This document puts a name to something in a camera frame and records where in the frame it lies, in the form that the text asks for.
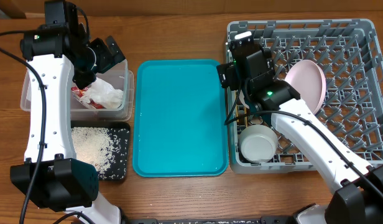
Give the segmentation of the red snack wrapper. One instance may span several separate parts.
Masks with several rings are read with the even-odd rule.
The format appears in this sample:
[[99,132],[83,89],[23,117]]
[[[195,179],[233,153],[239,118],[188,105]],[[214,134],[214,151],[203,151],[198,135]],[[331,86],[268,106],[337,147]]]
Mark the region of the red snack wrapper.
[[86,108],[88,109],[104,109],[104,107],[99,104],[99,103],[95,103],[93,100],[89,100],[89,102],[87,101],[81,101],[81,97],[84,96],[85,92],[88,90],[88,87],[84,88],[84,89],[79,89],[77,86],[74,86],[74,87],[71,87],[71,92],[74,96],[74,98],[77,99],[77,101],[79,103],[81,103],[83,106],[85,106]]

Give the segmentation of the large white plate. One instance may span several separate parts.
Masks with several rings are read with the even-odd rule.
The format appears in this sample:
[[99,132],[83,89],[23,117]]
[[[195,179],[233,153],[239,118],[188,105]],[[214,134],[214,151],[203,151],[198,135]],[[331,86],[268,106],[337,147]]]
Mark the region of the large white plate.
[[285,81],[296,89],[310,111],[316,114],[326,93],[326,78],[322,69],[311,60],[297,62],[285,76]]

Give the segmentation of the small white dish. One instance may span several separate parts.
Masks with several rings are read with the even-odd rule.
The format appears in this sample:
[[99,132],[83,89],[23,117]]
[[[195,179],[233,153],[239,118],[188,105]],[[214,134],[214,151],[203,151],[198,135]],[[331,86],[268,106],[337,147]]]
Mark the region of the small white dish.
[[247,101],[243,92],[241,92],[241,94],[240,94],[240,102],[244,105],[245,108],[247,108],[247,109],[250,108],[249,102]]

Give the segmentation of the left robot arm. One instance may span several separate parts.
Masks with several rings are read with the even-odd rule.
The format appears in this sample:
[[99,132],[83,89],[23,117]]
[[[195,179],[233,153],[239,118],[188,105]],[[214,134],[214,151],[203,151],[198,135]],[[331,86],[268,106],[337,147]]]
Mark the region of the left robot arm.
[[32,95],[30,131],[24,163],[11,167],[10,178],[39,208],[86,223],[126,223],[123,211],[99,192],[96,169],[79,161],[73,147],[71,87],[87,87],[125,59],[112,37],[90,39],[80,12],[71,2],[47,1],[45,23],[21,40]]

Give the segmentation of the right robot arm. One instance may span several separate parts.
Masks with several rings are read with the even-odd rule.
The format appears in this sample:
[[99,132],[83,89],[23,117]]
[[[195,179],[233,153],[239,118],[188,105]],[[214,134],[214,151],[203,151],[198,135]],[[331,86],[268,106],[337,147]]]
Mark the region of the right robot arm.
[[270,51],[252,34],[238,34],[227,43],[232,62],[218,65],[223,88],[243,94],[248,116],[260,116],[267,126],[294,143],[312,163],[332,193],[327,206],[311,204],[287,217],[286,223],[383,223],[383,165],[372,166],[347,148],[312,113],[299,92],[275,80]]

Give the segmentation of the grey shallow bowl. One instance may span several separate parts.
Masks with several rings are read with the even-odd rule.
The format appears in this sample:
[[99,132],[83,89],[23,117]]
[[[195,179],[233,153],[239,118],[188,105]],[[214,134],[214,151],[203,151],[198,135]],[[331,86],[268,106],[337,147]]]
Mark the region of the grey shallow bowl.
[[255,124],[248,126],[239,135],[239,149],[249,162],[260,163],[270,161],[277,150],[279,140],[269,127]]

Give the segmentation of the white napkin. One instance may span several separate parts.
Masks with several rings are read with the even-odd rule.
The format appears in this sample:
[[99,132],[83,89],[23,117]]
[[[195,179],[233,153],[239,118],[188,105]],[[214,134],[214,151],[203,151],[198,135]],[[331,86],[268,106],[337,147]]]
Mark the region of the white napkin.
[[123,91],[110,83],[97,78],[89,87],[81,91],[79,102],[87,108],[117,109],[122,105]]

